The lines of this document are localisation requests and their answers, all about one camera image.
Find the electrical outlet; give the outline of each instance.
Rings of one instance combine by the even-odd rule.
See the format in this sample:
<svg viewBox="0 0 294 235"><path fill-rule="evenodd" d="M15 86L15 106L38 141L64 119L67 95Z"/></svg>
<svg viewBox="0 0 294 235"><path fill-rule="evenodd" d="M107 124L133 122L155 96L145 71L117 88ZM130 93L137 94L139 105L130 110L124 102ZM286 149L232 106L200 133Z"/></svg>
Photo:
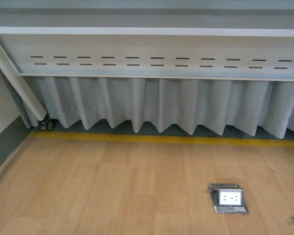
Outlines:
<svg viewBox="0 0 294 235"><path fill-rule="evenodd" d="M209 191L215 212L222 214L248 214L248 208L237 184L209 184Z"/></svg>
<svg viewBox="0 0 294 235"><path fill-rule="evenodd" d="M220 206L241 206L242 192L237 190L220 189L218 199Z"/></svg>

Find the white curtain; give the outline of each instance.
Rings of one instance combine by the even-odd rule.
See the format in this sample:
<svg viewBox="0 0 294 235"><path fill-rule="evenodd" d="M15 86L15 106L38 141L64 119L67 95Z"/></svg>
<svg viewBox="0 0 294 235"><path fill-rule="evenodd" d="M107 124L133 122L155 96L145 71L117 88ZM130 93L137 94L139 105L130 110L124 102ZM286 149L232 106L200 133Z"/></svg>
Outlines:
<svg viewBox="0 0 294 235"><path fill-rule="evenodd" d="M219 135L233 125L254 136L257 126L283 138L294 131L294 82L28 77L51 118L85 129L101 119L112 128L132 120L135 132L150 121L159 132L177 124L193 134L204 125ZM37 119L26 107L33 126Z"/></svg>

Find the floor stain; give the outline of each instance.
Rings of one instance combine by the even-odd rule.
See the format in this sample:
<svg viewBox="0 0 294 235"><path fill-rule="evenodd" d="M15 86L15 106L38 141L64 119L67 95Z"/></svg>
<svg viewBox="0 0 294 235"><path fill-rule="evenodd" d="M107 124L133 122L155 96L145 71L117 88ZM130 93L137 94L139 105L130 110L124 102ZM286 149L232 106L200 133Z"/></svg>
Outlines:
<svg viewBox="0 0 294 235"><path fill-rule="evenodd" d="M291 216L290 218L288 218L287 222L288 222L288 225L294 225L294 216Z"/></svg>
<svg viewBox="0 0 294 235"><path fill-rule="evenodd" d="M270 168L270 171L272 171L273 173L276 173L276 171L275 171L275 170L273 170L273 169L271 169L271 168Z"/></svg>

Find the gray baseboard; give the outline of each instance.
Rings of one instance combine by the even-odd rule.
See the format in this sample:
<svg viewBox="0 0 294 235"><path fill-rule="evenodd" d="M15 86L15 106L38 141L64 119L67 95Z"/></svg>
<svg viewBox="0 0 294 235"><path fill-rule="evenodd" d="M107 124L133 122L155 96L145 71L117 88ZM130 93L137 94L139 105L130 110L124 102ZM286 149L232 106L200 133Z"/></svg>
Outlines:
<svg viewBox="0 0 294 235"><path fill-rule="evenodd" d="M32 128L27 128L22 118L18 117L0 133L0 166L31 131Z"/></svg>

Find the caster wheel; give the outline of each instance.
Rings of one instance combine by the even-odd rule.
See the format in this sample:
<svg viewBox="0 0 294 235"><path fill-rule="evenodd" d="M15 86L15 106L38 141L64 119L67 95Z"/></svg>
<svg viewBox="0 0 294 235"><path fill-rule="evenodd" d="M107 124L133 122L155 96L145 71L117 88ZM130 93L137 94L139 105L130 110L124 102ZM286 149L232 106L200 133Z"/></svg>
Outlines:
<svg viewBox="0 0 294 235"><path fill-rule="evenodd" d="M42 131L52 131L53 130L53 122L49 119L47 119L46 121L42 121L42 123L40 124L40 129Z"/></svg>

